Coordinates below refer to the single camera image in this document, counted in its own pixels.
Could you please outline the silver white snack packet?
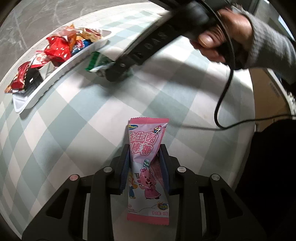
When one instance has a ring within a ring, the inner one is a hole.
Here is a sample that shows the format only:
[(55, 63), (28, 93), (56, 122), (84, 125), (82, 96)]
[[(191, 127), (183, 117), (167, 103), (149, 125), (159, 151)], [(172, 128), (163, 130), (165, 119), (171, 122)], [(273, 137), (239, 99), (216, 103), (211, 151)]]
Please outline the silver white snack packet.
[(57, 69), (57, 67), (51, 61), (49, 61), (48, 63), (46, 63), (43, 67), (41, 67), (39, 69), (39, 73), (41, 75), (41, 78), (43, 80), (45, 80), (56, 69)]

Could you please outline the dark red snack packet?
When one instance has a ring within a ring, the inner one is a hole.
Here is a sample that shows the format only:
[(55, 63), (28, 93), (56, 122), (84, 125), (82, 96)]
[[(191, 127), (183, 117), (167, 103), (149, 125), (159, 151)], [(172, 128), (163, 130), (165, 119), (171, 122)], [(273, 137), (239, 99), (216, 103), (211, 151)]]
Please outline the dark red snack packet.
[(22, 91), (25, 90), (27, 71), (29, 70), (31, 61), (23, 63), (19, 68), (18, 72), (14, 76), (11, 83), (4, 90), (5, 93), (12, 93), (13, 90)]

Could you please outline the gold red snack packet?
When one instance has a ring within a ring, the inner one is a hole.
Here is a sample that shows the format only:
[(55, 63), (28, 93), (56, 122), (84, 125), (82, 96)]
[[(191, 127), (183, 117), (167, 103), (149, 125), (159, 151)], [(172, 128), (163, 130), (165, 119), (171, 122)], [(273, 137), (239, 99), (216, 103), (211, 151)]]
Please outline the gold red snack packet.
[(86, 40), (90, 40), (92, 43), (95, 43), (102, 38), (102, 34), (100, 34), (100, 32), (89, 28), (81, 28), (80, 36)]

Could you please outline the black snack packet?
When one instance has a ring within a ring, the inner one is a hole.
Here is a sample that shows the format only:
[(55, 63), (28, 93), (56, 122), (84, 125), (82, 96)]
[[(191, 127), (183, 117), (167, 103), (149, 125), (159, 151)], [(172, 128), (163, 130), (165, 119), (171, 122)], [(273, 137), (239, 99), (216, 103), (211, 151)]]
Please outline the black snack packet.
[(41, 77), (38, 69), (29, 68), (26, 72), (24, 81), (25, 85), (23, 92), (26, 93), (35, 90), (43, 82), (43, 78)]

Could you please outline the white plastic snack tray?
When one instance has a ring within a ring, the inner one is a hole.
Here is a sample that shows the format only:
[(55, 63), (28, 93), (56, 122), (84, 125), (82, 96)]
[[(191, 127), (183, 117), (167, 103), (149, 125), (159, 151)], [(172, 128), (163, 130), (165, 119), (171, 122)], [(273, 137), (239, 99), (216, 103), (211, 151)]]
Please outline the white plastic snack tray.
[(108, 30), (99, 30), (102, 34), (101, 40), (81, 50), (61, 66), (57, 67), (43, 82), (33, 91), (26, 93), (13, 92), (14, 110), (17, 114), (21, 114), (25, 109), (31, 109), (39, 99), (45, 94), (49, 88), (58, 81), (63, 75), (70, 71), (73, 67), (91, 55), (92, 52), (104, 47), (108, 39), (112, 36), (112, 32)]

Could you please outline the green white checkered tablecloth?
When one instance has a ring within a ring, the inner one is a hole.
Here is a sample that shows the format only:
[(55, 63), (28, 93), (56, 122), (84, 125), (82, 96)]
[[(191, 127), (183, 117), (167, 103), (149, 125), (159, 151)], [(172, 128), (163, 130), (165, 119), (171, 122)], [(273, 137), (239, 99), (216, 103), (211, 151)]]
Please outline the green white checkered tablecloth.
[(234, 183), (254, 127), (216, 129), (228, 67), (205, 59), (184, 37), (123, 82), (87, 72), (87, 63), (22, 113), (1, 94), (1, 214), (17, 235), (71, 174), (91, 175), (120, 153), (130, 118), (169, 118), (169, 154), (197, 174)]

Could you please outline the green seaweed snack packet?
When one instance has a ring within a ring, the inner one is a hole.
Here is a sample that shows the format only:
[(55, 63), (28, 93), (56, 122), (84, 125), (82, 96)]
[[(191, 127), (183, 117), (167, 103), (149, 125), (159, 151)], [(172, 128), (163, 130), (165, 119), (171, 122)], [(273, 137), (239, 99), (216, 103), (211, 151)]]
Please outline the green seaweed snack packet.
[(103, 55), (100, 52), (93, 52), (91, 54), (91, 59), (88, 66), (85, 68), (87, 72), (94, 73), (99, 77), (105, 77), (106, 68), (112, 63), (115, 62), (107, 56)]

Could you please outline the large red snack packet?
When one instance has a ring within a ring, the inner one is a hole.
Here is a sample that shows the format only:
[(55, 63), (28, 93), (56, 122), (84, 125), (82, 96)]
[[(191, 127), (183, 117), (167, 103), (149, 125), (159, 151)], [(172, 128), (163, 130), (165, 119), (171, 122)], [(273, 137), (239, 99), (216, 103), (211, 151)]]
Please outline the large red snack packet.
[(57, 62), (65, 62), (71, 57), (70, 47), (64, 37), (49, 36), (48, 46), (44, 49), (45, 54)]

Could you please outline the grey knit right sleeve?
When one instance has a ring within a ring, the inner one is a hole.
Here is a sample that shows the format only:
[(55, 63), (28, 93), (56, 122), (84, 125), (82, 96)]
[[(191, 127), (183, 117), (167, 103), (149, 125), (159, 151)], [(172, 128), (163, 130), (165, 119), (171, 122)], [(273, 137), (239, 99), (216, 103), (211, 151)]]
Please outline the grey knit right sleeve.
[(252, 26), (251, 48), (244, 69), (269, 68), (295, 84), (295, 42), (247, 11), (242, 11)]

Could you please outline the white red peach packet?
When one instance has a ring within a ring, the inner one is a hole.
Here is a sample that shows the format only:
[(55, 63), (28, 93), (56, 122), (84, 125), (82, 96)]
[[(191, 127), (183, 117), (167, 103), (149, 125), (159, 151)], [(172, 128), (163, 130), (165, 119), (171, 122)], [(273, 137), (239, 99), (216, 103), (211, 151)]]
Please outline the white red peach packet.
[(44, 50), (36, 51), (33, 60), (31, 61), (30, 68), (40, 69), (51, 61), (50, 57), (45, 53)]

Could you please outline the orange snack packet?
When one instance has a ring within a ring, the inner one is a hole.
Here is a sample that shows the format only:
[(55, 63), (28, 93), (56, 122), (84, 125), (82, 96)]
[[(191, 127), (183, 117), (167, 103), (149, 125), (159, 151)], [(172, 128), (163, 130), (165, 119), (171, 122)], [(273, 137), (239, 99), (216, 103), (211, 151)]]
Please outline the orange snack packet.
[(74, 45), (76, 43), (76, 37), (77, 37), (76, 34), (73, 34), (73, 35), (70, 35), (70, 36), (67, 37), (70, 52), (73, 51), (73, 47), (74, 47)]

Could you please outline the pink lollipop candy packet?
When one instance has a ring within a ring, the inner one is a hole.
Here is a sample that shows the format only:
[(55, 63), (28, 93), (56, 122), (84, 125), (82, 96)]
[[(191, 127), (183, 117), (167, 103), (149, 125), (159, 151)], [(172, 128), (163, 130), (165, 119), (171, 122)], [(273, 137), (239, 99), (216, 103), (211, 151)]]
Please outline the pink lollipop candy packet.
[(169, 225), (169, 203), (157, 157), (168, 123), (168, 118), (131, 118), (128, 122), (129, 221)]

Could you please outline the clear pinkish snack packet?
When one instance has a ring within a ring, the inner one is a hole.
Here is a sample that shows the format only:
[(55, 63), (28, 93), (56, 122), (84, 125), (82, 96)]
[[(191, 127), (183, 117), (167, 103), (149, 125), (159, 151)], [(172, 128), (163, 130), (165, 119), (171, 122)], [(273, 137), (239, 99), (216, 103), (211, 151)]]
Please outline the clear pinkish snack packet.
[(81, 30), (75, 28), (73, 25), (70, 26), (62, 26), (55, 30), (52, 36), (64, 37), (64, 36), (72, 36), (81, 33)]

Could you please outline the blue cookie packet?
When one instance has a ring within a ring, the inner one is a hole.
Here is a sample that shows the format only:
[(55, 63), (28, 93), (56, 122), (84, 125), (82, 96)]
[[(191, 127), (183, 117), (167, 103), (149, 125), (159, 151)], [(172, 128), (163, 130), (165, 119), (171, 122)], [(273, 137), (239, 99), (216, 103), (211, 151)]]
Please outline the blue cookie packet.
[(71, 56), (74, 56), (75, 54), (77, 54), (78, 52), (85, 49), (86, 47), (88, 47), (91, 44), (92, 44), (92, 42), (90, 40), (86, 40), (86, 39), (77, 40), (73, 46), (72, 51), (71, 51)]

